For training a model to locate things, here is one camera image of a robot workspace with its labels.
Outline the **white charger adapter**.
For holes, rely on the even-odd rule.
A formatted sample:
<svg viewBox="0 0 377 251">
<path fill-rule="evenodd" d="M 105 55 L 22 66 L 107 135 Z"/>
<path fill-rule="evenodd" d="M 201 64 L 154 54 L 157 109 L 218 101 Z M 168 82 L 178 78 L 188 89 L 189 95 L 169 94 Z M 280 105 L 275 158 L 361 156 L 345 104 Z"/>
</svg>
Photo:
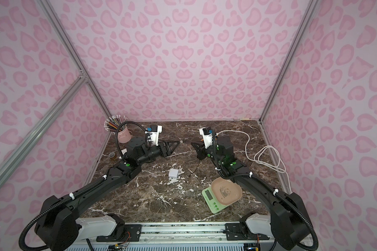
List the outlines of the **white charger adapter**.
<svg viewBox="0 0 377 251">
<path fill-rule="evenodd" d="M 181 174 L 181 171 L 179 169 L 171 168 L 169 170 L 168 176 L 170 179 L 178 179 L 180 174 Z"/>
</svg>

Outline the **green electronic scale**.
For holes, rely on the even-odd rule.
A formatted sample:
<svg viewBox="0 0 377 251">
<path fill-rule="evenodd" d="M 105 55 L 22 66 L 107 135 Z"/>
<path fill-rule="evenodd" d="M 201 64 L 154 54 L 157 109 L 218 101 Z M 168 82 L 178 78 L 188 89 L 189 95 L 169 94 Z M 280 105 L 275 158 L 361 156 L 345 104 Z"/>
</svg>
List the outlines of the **green electronic scale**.
<svg viewBox="0 0 377 251">
<path fill-rule="evenodd" d="M 219 213 L 220 211 L 222 211 L 223 209 L 227 208 L 228 206 L 224 206 L 222 204 L 220 204 L 213 192 L 211 191 L 211 187 L 208 187 L 206 189 L 204 189 L 202 191 L 202 195 L 206 201 L 206 204 L 208 205 L 210 211 L 213 213 L 213 214 L 216 214 L 216 213 Z"/>
</svg>

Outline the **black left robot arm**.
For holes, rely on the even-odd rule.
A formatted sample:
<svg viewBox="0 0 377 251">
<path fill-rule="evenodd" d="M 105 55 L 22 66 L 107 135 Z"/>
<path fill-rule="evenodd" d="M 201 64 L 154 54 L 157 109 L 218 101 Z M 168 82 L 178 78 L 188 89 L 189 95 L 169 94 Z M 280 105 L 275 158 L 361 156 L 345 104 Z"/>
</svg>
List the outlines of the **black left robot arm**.
<svg viewBox="0 0 377 251">
<path fill-rule="evenodd" d="M 129 183 L 158 157 L 173 154 L 180 141 L 159 140 L 161 126 L 141 128 L 144 136 L 131 138 L 122 152 L 121 159 L 97 180 L 61 198 L 46 199 L 40 214 L 34 217 L 22 230 L 18 245 L 23 251 L 64 251 L 70 247 L 83 230 L 77 219 L 90 206 L 118 187 Z"/>
</svg>

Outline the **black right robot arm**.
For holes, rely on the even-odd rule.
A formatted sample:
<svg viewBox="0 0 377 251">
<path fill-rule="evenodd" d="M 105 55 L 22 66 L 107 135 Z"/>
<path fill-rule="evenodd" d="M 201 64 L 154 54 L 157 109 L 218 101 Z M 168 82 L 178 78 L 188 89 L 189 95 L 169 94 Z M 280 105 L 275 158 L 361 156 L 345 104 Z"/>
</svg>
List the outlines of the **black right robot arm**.
<svg viewBox="0 0 377 251">
<path fill-rule="evenodd" d="M 301 197 L 283 192 L 254 174 L 235 157 L 228 136 L 211 137 L 210 146 L 206 146 L 205 140 L 192 142 L 191 146 L 199 160 L 210 159 L 221 178 L 246 189 L 267 207 L 272 236 L 284 249 L 289 251 L 295 246 L 306 251 L 318 249 L 318 237 Z"/>
</svg>

